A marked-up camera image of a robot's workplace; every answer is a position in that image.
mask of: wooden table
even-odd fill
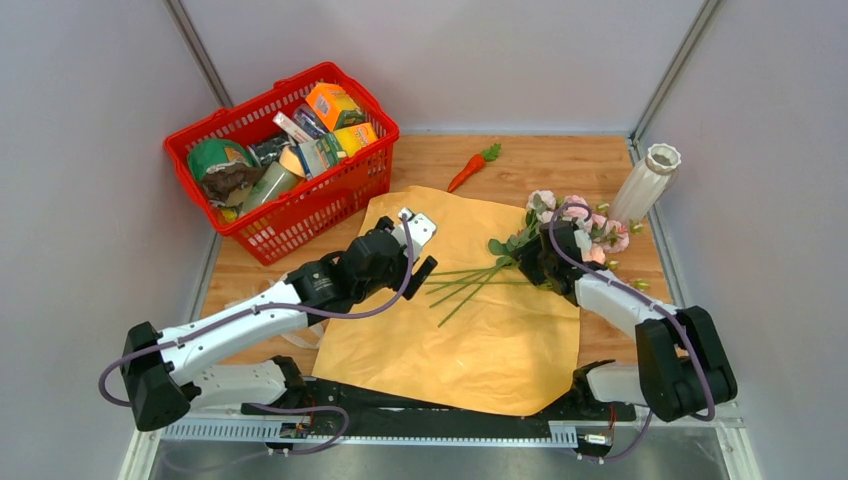
[[[456,191],[458,195],[523,207],[533,190],[553,190],[558,196],[580,195],[594,206],[611,202],[631,169],[621,137],[404,136],[394,149],[392,190],[410,185],[447,188],[472,154],[495,142],[503,145],[501,157],[471,177]],[[225,238],[202,315],[211,315],[228,302],[257,294],[268,286],[268,279],[277,280],[307,261],[347,248],[359,232],[364,216],[364,210],[352,215],[269,267],[263,267],[235,241]],[[670,301],[647,221],[641,234],[631,235],[627,250],[611,258],[620,260],[616,274],[622,280],[645,279],[651,285],[648,294]],[[586,311],[581,312],[580,321],[578,365],[607,358],[636,362],[635,344],[621,331]],[[298,348],[275,337],[225,363],[258,363],[274,355],[293,357],[301,372],[309,375],[317,350]]]

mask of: gray wall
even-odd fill
[[[161,2],[6,3],[2,477],[115,478],[133,423],[97,376],[186,315],[211,230],[161,142],[215,104]]]
[[[406,132],[629,131],[701,0],[184,0],[236,103],[322,60]]]
[[[648,135],[682,154],[661,201],[713,314],[765,478],[844,478],[848,3],[725,2]]]

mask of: carrot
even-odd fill
[[[451,180],[450,185],[448,185],[448,192],[453,192],[460,185],[465,183],[471,175],[483,170],[483,167],[486,166],[487,162],[494,162],[495,159],[498,158],[498,155],[501,153],[501,144],[496,143],[491,147],[483,150],[482,152],[474,155],[468,160],[468,163],[465,164],[465,168],[462,169],[456,176]]]

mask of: red shopping basket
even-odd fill
[[[291,117],[318,82],[341,85],[365,111],[378,140],[277,200],[233,223],[224,223],[188,169],[189,152],[207,138],[226,138],[247,146],[279,133],[280,128],[271,121],[274,114],[282,111]],[[364,208],[371,197],[389,191],[392,147],[399,135],[397,124],[380,109],[377,100],[339,67],[326,62],[280,80],[262,95],[232,109],[222,108],[169,136],[165,150],[174,161],[177,177],[189,198],[206,212],[215,230],[225,237],[234,237],[261,264],[270,265]]]

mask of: white vase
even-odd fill
[[[668,188],[677,167],[680,152],[671,145],[651,145],[645,158],[639,160],[627,176],[624,185],[610,205],[610,218],[629,225],[631,220],[641,221],[660,195]]]

